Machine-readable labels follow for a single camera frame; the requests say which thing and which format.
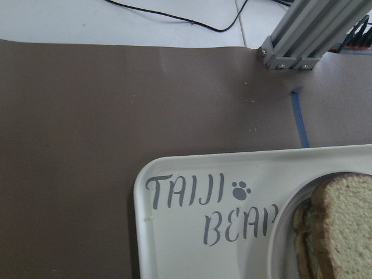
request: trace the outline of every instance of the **brown mat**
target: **brown mat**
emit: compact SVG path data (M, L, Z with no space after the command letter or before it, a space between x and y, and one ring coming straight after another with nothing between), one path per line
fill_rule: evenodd
M0 41L0 278L138 278L133 185L171 155L371 143L371 57Z

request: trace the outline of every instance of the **gray paw print logo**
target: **gray paw print logo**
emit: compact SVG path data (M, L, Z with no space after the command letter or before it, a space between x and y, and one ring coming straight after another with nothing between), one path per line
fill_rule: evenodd
M235 199L238 199L240 201L244 201L246 199L246 195L252 192L251 189L249 188L246 189L246 184L243 181L239 182L239 187L236 182L233 182L232 186L234 187L232 195L234 196Z

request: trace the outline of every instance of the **sandwich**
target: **sandwich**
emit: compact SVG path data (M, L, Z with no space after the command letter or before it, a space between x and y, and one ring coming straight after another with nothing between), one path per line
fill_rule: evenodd
M318 185L297 207L293 227L301 279L372 278L372 176Z

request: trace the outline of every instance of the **blue tape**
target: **blue tape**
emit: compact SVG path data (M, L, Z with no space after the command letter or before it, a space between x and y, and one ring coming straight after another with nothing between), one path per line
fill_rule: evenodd
M302 91L303 87L299 87L291 92L291 99L292 99L292 108L293 113L295 114L295 120L298 130L298 135L300 137L300 142L302 148L309 148L309 140L307 139L305 124L303 123L302 113L301 113L301 105L299 99L299 93Z

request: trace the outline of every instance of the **bolt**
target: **bolt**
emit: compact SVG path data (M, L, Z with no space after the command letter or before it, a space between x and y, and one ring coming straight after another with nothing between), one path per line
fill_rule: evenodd
M282 70L282 69L284 69L285 68L285 64L279 64L278 66L277 66L277 70Z
M260 49L260 55L261 57L265 57L266 56L266 50L265 49Z
M301 70L310 70L310 66L309 65L302 65L300 67Z

